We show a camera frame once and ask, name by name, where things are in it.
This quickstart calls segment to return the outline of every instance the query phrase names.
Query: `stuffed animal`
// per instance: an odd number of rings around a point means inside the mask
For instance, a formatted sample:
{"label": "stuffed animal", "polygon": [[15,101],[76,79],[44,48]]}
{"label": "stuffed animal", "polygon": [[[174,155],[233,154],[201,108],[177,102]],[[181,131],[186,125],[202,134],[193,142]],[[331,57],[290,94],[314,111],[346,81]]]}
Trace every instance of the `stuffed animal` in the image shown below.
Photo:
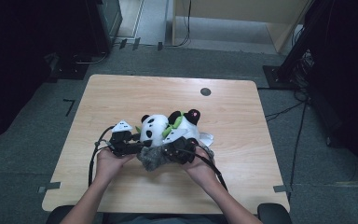
{"label": "stuffed animal", "polygon": [[140,133],[140,141],[152,140],[151,147],[160,147],[164,139],[172,130],[186,130],[184,138],[200,140],[200,132],[197,123],[200,119],[200,112],[191,109],[187,113],[175,111],[167,118],[164,115],[144,115],[141,119],[142,127],[137,131]]}
{"label": "stuffed animal", "polygon": [[[164,115],[144,115],[142,117],[142,128],[137,127],[136,129],[140,133],[141,142],[152,141],[150,147],[144,147],[137,155],[145,169],[153,171],[162,164],[174,162],[164,155],[164,150],[167,147],[172,147],[172,142],[177,142],[183,138],[187,140],[191,138],[199,142],[200,132],[197,127],[199,119],[200,112],[196,109],[191,109],[186,113],[175,111],[168,118]],[[181,131],[179,132],[181,134],[175,136],[172,141],[168,141],[167,139],[170,139],[168,135],[175,131]]]}

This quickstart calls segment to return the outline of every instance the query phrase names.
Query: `black chair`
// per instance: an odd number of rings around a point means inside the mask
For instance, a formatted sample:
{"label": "black chair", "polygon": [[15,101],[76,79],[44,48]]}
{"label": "black chair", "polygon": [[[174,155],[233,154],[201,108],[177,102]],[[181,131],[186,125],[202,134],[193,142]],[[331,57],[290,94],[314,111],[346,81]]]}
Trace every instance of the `black chair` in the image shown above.
{"label": "black chair", "polygon": [[[48,216],[46,224],[60,223],[72,208],[72,205],[57,207]],[[278,203],[261,203],[257,207],[257,217],[263,224],[292,224],[289,213]]]}

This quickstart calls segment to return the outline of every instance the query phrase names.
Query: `gray carpet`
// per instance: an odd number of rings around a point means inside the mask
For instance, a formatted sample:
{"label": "gray carpet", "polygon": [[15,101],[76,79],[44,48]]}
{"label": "gray carpet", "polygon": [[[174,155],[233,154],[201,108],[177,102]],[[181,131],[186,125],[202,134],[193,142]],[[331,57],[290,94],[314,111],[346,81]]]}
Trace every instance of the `gray carpet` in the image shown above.
{"label": "gray carpet", "polygon": [[[45,223],[45,186],[54,171],[77,106],[92,74],[204,77],[252,80],[267,87],[262,65],[280,65],[283,56],[128,45],[89,67],[84,80],[45,83],[0,135],[0,223]],[[292,91],[259,91],[265,114],[297,104]],[[63,99],[76,100],[70,106]],[[303,106],[268,122],[285,184],[290,183]],[[294,223],[358,223],[358,159],[345,148],[325,145],[324,127],[307,106],[296,154],[291,217]]]}

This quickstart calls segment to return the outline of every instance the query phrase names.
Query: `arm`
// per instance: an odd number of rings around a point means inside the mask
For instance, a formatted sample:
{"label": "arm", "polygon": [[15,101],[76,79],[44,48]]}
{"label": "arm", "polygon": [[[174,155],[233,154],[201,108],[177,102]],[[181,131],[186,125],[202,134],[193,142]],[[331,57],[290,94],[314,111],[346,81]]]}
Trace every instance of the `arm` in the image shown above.
{"label": "arm", "polygon": [[[199,147],[196,153],[208,158]],[[195,158],[192,163],[183,165],[184,170],[217,203],[228,223],[261,223],[251,212],[238,203],[217,180],[214,171],[205,162]]]}
{"label": "arm", "polygon": [[124,163],[134,156],[119,159],[109,149],[102,149],[97,155],[97,173],[94,181],[61,223],[92,223],[107,186]]}

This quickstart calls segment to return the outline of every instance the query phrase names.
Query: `wooden table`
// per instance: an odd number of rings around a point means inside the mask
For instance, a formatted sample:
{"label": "wooden table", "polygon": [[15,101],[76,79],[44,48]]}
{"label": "wooden table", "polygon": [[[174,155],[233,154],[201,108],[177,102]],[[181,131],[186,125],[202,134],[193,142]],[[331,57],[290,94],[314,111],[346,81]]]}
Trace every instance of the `wooden table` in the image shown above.
{"label": "wooden table", "polygon": [[[204,96],[202,88],[212,93]],[[88,187],[94,142],[107,127],[122,119],[140,126],[144,114],[168,117],[174,110],[192,108],[201,113],[200,132],[214,136],[211,149],[230,194],[254,214],[261,203],[280,203],[289,210],[286,194],[273,189],[282,185],[282,178],[254,82],[114,75],[89,79],[51,178],[61,187],[47,191],[43,208],[77,203]],[[148,173],[137,159],[126,163],[108,187],[99,211],[221,214],[179,164]]]}
{"label": "wooden table", "polygon": [[[190,0],[173,1],[172,42],[175,44],[176,17],[188,16]],[[191,3],[191,17],[265,22],[277,52],[282,52],[300,24],[312,0],[197,0]]]}

